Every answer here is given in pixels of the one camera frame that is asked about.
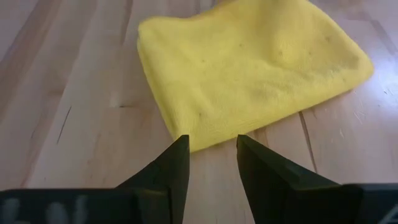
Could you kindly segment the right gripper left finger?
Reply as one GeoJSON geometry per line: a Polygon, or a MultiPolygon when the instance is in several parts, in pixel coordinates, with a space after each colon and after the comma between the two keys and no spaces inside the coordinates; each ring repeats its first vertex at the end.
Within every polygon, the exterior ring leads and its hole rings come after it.
{"type": "Polygon", "coordinates": [[[182,135],[161,155],[138,173],[118,185],[119,188],[162,187],[169,194],[172,224],[182,224],[190,176],[189,136],[182,135]]]}

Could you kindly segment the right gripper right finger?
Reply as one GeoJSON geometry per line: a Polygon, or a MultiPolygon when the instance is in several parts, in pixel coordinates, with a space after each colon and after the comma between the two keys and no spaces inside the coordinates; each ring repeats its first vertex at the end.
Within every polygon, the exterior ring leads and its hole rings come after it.
{"type": "Polygon", "coordinates": [[[238,169],[256,224],[353,224],[362,191],[281,156],[249,136],[237,138],[238,169]]]}

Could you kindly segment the golden yellow microfiber towel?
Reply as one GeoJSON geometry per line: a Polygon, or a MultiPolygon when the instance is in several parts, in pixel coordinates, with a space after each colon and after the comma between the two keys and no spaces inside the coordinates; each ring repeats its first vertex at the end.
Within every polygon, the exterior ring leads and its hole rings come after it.
{"type": "Polygon", "coordinates": [[[374,71],[309,0],[227,0],[192,17],[150,17],[137,51],[173,138],[198,151],[357,87],[374,71]]]}

